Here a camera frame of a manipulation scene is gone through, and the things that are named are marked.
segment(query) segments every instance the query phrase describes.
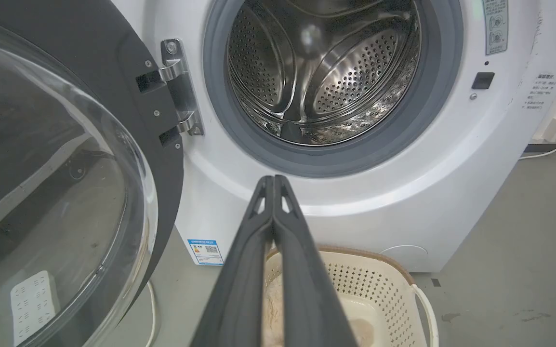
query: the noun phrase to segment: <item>white washing machine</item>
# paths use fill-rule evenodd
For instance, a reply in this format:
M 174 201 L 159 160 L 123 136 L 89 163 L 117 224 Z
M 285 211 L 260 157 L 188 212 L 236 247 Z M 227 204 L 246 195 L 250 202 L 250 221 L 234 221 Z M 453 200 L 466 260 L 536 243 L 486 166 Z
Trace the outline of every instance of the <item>white washing machine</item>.
M 441 270 L 556 96 L 556 0 L 0 0 L 0 346 L 93 345 L 256 182 Z

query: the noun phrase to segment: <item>power strip socket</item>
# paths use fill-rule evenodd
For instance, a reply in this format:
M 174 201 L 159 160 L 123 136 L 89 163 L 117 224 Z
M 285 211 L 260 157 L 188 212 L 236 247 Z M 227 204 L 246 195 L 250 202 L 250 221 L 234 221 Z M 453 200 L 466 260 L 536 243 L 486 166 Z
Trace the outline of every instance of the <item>power strip socket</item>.
M 10 290 L 10 307 L 17 347 L 60 311 L 51 274 L 43 270 L 14 286 Z

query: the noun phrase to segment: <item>plastic basket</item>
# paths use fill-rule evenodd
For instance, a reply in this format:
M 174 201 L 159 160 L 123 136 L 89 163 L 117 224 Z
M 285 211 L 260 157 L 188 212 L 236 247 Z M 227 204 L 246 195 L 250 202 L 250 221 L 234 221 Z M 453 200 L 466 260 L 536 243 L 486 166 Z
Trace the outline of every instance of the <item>plastic basket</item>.
M 366 327 L 372 328 L 362 328 L 358 334 L 351 325 L 361 346 L 425 347 L 415 297 L 419 297 L 428 319 L 430 347 L 438 346 L 432 306 L 402 266 L 384 255 L 364 251 L 323 246 L 318 250 L 349 321 L 363 319 L 369 323 Z M 271 285 L 282 278 L 281 274 L 282 255 L 274 250 L 265 264 L 264 347 L 280 346 L 276 333 L 282 332 L 282 288 L 274 289 L 281 286 L 278 282 Z

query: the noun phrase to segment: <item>black baseboard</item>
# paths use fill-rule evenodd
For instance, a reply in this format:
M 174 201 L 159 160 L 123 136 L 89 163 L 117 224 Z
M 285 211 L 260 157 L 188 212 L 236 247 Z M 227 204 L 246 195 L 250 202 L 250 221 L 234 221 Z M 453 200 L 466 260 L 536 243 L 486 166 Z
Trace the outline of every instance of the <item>black baseboard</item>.
M 553 149 L 556 148 L 556 145 L 554 143 L 550 143 L 550 144 L 531 144 L 528 145 L 525 149 L 524 152 L 525 153 L 543 153 L 543 152 L 549 152 L 552 151 Z

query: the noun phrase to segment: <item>hinge screw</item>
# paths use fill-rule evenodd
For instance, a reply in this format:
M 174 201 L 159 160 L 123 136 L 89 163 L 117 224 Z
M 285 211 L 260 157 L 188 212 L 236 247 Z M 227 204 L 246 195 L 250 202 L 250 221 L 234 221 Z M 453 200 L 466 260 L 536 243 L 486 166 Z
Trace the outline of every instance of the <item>hinge screw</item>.
M 175 44 L 175 42 L 173 41 L 169 41 L 166 44 L 166 50 L 171 54 L 177 53 L 177 44 Z

